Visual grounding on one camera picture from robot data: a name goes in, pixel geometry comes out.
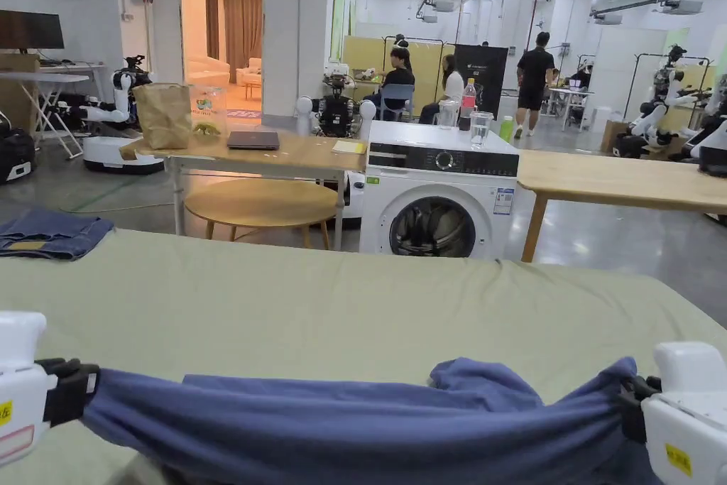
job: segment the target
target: round wooden stool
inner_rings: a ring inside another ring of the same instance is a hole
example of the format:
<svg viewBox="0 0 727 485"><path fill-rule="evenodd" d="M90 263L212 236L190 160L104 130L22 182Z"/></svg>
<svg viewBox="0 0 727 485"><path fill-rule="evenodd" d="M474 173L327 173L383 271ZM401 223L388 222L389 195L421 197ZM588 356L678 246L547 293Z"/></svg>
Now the round wooden stool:
<svg viewBox="0 0 727 485"><path fill-rule="evenodd" d="M214 224L238 228L301 228L303 244L310 244L309 225L321 224L324 247L330 247L326 220L336 215L337 194L327 187L300 180L241 178L194 191L185 200L193 215L207 220L207 238Z"/></svg>

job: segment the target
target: curtain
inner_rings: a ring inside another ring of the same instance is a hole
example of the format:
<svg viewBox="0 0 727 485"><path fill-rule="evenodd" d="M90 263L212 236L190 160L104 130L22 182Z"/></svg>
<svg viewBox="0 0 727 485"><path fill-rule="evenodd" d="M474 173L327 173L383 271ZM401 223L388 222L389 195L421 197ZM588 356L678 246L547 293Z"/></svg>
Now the curtain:
<svg viewBox="0 0 727 485"><path fill-rule="evenodd" d="M263 0L224 0L224 32L230 81L236 82L236 68L263 56Z"/></svg>
<svg viewBox="0 0 727 485"><path fill-rule="evenodd" d="M207 56L219 59L219 15L217 0L205 0L207 8Z"/></svg>

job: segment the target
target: black backdrop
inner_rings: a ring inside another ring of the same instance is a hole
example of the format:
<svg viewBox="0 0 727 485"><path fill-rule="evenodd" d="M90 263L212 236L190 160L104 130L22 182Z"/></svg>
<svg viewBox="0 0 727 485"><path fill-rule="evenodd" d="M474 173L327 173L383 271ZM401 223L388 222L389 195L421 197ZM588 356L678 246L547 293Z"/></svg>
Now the black backdrop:
<svg viewBox="0 0 727 485"><path fill-rule="evenodd" d="M491 112L497 119L499 99L503 93L505 65L508 62L507 48L484 48L482 46L466 46L455 44L454 58L457 69L464 79L474 78L476 84L482 86L477 97L477 109Z"/></svg>

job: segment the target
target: yellow partition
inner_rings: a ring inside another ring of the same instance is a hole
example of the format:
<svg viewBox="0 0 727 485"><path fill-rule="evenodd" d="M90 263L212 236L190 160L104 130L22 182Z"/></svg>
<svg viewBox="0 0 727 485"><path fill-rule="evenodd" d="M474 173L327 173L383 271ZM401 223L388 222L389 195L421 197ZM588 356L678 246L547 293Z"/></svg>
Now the yellow partition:
<svg viewBox="0 0 727 485"><path fill-rule="evenodd" d="M419 116L424 105L437 101L443 95L442 88L442 57L454 53L454 46L432 41L407 39L408 50L412 60L412 69L416 78L414 91L414 115ZM389 53L394 47L393 38L386 42L382 38L361 38L346 36L344 38L343 62L354 70L375 68L388 72L392 70ZM354 100L361 100L376 91L371 84L356 84Z"/></svg>
<svg viewBox="0 0 727 485"><path fill-rule="evenodd" d="M684 80L682 80L682 86L685 88L688 86L692 86L692 89L694 91L702 91L713 86L715 82L715 74L717 71L716 66L710 66L706 69L706 78L704 78L703 66L685 65L677 66L677 69L684 71ZM702 85L701 83L702 78L704 78L704 85ZM661 120L661 122L659 123L659 127L661 129L666 129L668 131L674 132L683 129L684 127L689 127L689 122L692 120L692 111L693 109L691 107L676 107L673 109L669 109L667 115L664 116L664 119Z"/></svg>

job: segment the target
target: woman in white shirt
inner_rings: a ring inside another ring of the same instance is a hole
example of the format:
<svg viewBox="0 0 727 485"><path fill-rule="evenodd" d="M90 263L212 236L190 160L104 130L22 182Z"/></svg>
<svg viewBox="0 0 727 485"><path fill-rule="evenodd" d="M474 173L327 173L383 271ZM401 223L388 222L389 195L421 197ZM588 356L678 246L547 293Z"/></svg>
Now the woman in white shirt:
<svg viewBox="0 0 727 485"><path fill-rule="evenodd" d="M445 55L442 59L442 85L444 86L444 96L439 100L455 100L461 104L462 95L464 95L464 81L461 74L457 72L453 55ZM439 101L427 104L422 109L419 122L421 124L431 125L434 116L439 113Z"/></svg>

